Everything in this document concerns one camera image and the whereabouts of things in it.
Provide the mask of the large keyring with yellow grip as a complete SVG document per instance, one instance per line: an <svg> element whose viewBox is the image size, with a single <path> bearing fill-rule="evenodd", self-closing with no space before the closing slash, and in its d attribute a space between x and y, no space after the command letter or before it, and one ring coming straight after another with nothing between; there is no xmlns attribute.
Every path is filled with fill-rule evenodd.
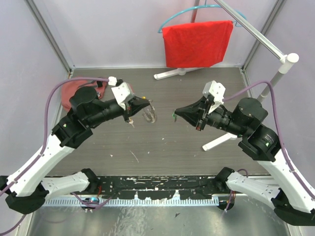
<svg viewBox="0 0 315 236"><path fill-rule="evenodd" d="M155 123L157 121L156 110L154 106L152 105L152 102L153 101L149 99L150 104L146 110L143 109L143 114L142 114L144 120L148 123Z"/></svg>

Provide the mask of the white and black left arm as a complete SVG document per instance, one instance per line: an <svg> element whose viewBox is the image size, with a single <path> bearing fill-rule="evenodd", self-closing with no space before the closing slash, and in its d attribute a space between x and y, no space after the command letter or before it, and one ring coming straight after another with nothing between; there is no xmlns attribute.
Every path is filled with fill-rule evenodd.
<svg viewBox="0 0 315 236"><path fill-rule="evenodd" d="M70 98L71 109L52 129L47 142L19 170L0 177L0 188L7 194L8 207L21 214L30 214L52 198L61 195L97 192L100 180L85 168L67 177L45 179L45 176L66 156L77 149L103 122L131 117L148 107L146 98L135 96L127 83L112 89L114 98L100 101L92 87L78 89Z"/></svg>

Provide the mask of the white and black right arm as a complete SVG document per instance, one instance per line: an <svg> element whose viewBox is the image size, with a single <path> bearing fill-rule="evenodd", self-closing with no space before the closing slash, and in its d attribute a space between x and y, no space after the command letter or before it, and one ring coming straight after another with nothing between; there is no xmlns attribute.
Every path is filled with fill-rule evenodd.
<svg viewBox="0 0 315 236"><path fill-rule="evenodd" d="M219 105L210 111L212 96L202 97L188 106L177 108L174 113L196 130L206 125L221 129L241 141L238 146L252 160L256 161L277 182L277 187L246 179L235 170L224 167L215 177L215 187L220 193L230 190L247 194L268 205L284 222L293 226L314 226L315 202L309 193L315 190L303 187L304 178L294 171L290 158L285 157L278 134L263 120L268 112L255 98L242 98L234 111Z"/></svg>

